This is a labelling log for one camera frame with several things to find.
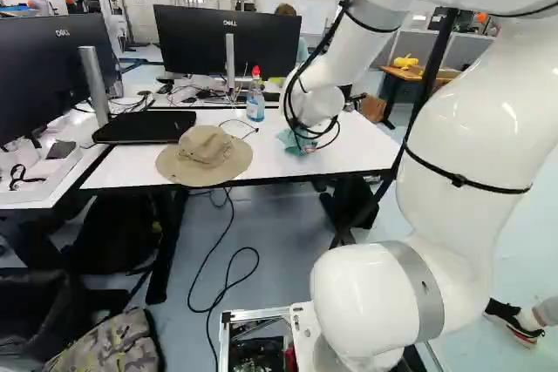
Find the dell monitor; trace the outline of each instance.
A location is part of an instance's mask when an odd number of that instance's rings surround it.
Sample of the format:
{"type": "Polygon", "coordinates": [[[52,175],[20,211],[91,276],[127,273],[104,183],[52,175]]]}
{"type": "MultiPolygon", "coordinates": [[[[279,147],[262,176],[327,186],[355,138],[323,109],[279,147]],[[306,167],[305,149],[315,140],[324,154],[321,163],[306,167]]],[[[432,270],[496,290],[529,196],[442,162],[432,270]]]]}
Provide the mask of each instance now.
{"type": "Polygon", "coordinates": [[[225,73],[225,34],[235,35],[235,71],[263,78],[287,76],[296,65],[300,17],[154,5],[165,69],[176,73],[225,73]]]}
{"type": "Polygon", "coordinates": [[[89,97],[78,47],[96,47],[106,88],[117,62],[98,14],[0,19],[0,145],[89,97]]]}

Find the sneaker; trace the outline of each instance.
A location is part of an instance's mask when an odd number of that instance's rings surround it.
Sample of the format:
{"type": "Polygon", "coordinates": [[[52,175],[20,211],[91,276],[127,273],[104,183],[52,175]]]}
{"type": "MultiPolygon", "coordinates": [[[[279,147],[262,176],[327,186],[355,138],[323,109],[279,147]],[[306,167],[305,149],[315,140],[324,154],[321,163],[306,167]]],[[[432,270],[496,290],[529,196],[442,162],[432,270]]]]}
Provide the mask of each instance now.
{"type": "Polygon", "coordinates": [[[491,298],[484,316],[494,324],[507,328],[522,346],[534,348],[538,340],[545,335],[544,330],[542,328],[533,331],[524,329],[516,317],[520,311],[520,307],[502,304],[491,298]]]}

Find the hat brim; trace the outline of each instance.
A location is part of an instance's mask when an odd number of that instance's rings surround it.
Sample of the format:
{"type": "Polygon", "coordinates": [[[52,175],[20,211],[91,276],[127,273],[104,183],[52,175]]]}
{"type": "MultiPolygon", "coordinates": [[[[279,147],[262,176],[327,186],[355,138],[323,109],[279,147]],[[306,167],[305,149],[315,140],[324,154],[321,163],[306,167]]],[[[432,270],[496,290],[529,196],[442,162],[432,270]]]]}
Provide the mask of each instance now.
{"type": "Polygon", "coordinates": [[[241,139],[231,136],[233,152],[217,167],[207,167],[190,159],[177,159],[179,145],[168,145],[155,160],[159,173],[174,183],[185,186],[219,185],[245,172],[252,162],[252,147],[241,139]]]}

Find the teal cloth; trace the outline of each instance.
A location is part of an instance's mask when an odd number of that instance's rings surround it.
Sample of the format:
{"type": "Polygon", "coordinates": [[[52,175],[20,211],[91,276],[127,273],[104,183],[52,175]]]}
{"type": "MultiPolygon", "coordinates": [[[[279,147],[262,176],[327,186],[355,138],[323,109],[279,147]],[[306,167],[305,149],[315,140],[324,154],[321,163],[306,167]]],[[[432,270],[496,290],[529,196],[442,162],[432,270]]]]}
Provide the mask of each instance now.
{"type": "Polygon", "coordinates": [[[298,52],[296,53],[296,62],[301,63],[302,61],[306,61],[306,58],[309,57],[308,53],[308,44],[306,44],[306,40],[302,37],[298,38],[298,52]]]}
{"type": "MultiPolygon", "coordinates": [[[[308,133],[304,130],[298,130],[303,135],[307,135],[308,133]]],[[[301,139],[298,137],[298,144],[296,143],[295,133],[291,131],[290,128],[283,130],[277,134],[277,138],[285,144],[285,151],[294,154],[296,156],[304,156],[313,152],[316,149],[317,141],[314,139],[301,139]]]]}

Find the black laptop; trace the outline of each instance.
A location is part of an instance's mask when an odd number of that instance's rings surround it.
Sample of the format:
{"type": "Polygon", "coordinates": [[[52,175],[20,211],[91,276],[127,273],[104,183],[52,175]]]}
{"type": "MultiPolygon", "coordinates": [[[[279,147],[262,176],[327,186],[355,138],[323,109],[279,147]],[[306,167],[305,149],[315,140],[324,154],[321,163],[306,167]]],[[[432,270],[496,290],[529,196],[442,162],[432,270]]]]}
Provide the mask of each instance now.
{"type": "Polygon", "coordinates": [[[195,124],[193,111],[147,111],[121,113],[99,128],[93,141],[99,144],[178,143],[195,124]]]}

